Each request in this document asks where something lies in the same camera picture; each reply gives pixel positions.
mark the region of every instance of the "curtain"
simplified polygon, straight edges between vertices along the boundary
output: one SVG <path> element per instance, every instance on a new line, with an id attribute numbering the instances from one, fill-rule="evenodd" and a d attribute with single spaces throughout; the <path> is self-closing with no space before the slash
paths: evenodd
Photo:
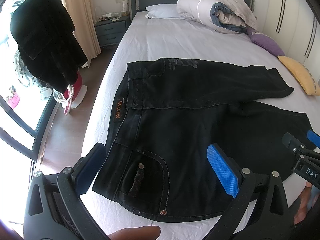
<path id="1" fill-rule="evenodd" d="M 94 29 L 92 17 L 92 0 L 61 0 L 70 14 L 76 27 L 74 35 L 82 50 L 86 54 L 88 66 L 92 58 L 95 58 L 101 49 Z"/>

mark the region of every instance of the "cushion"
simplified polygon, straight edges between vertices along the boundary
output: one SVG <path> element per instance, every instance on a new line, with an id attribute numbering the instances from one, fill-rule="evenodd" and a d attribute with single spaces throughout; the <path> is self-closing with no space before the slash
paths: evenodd
<path id="1" fill-rule="evenodd" d="M 279 47 L 279 45 L 269 36 L 257 32 L 255 29 L 251 27 L 247 27 L 247 34 L 250 37 L 250 40 L 264 48 L 266 51 L 270 52 L 274 56 L 285 56 L 283 50 Z"/>
<path id="2" fill-rule="evenodd" d="M 146 10 L 149 11 L 146 14 L 148 19 L 185 19 L 178 13 L 176 4 L 156 4 L 146 7 Z"/>
<path id="3" fill-rule="evenodd" d="M 248 25 L 254 29 L 258 28 L 257 19 L 244 0 L 179 0 L 177 10 L 183 17 L 202 23 L 221 33 L 238 33 L 231 30 L 235 26 Z M 222 24 L 225 23 L 231 24 L 232 27 L 223 27 Z"/>
<path id="4" fill-rule="evenodd" d="M 318 83 L 303 64 L 285 56 L 278 56 L 278 59 L 289 69 L 307 95 L 320 96 L 320 87 Z"/>

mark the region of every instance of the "metal rivet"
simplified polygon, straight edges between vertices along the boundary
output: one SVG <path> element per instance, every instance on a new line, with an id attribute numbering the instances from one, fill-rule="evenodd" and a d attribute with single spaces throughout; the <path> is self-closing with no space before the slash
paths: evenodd
<path id="1" fill-rule="evenodd" d="M 272 172 L 272 175 L 273 175 L 274 177 L 276 177 L 276 178 L 279 177 L 279 173 L 278 173 L 277 171 L 273 171 L 273 172 Z"/>
<path id="2" fill-rule="evenodd" d="M 242 169 L 242 172 L 243 172 L 244 174 L 249 174 L 249 173 L 250 173 L 250 170 L 249 170 L 248 168 L 243 168 L 243 169 Z"/>
<path id="3" fill-rule="evenodd" d="M 63 169 L 63 173 L 64 174 L 69 174 L 71 172 L 71 170 L 72 170 L 72 168 L 66 167 L 66 168 Z"/>
<path id="4" fill-rule="evenodd" d="M 41 171 L 37 171 L 35 174 L 34 174 L 34 176 L 37 178 L 37 177 L 39 177 L 41 175 Z"/>

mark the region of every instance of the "black jeans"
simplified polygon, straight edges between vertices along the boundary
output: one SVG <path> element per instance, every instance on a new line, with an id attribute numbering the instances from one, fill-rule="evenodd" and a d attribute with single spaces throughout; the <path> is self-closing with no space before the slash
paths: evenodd
<path id="1" fill-rule="evenodd" d="M 276 69 L 263 66 L 165 58 L 128 63 L 111 112 L 109 154 L 93 190 L 160 222 L 221 215 L 232 197 L 207 160 L 210 144 L 241 167 L 277 170 L 282 179 L 295 159 L 282 145 L 284 133 L 315 148 L 306 139 L 306 114 L 253 102 L 292 91 Z"/>

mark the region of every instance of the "mattress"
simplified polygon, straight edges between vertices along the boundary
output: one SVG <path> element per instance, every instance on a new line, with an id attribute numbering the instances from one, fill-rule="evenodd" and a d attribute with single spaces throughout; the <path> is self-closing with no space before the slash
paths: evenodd
<path id="1" fill-rule="evenodd" d="M 320 133 L 320 98 L 308 96 L 299 83 L 276 57 L 253 44 L 245 34 L 218 33 L 201 23 L 183 19 L 146 19 L 147 12 L 138 12 L 120 42 L 101 83 L 84 138 L 82 156 L 95 143 L 105 144 L 112 102 L 116 90 L 126 72 L 127 62 L 167 58 L 191 58 L 232 63 L 240 66 L 263 65 L 276 68 L 285 82 L 294 88 L 286 98 L 268 98 L 260 102 L 281 109 L 307 113 L 313 130 Z M 284 189 L 290 206 L 299 196 L 306 181 L 292 174 L 284 181 Z M 219 217 L 187 223 L 160 223 L 134 215 L 91 188 L 81 196 L 84 205 L 97 224 L 110 234 L 122 228 L 158 225 L 159 239 L 202 239 Z M 255 201 L 251 202 L 237 231 L 247 224 Z"/>

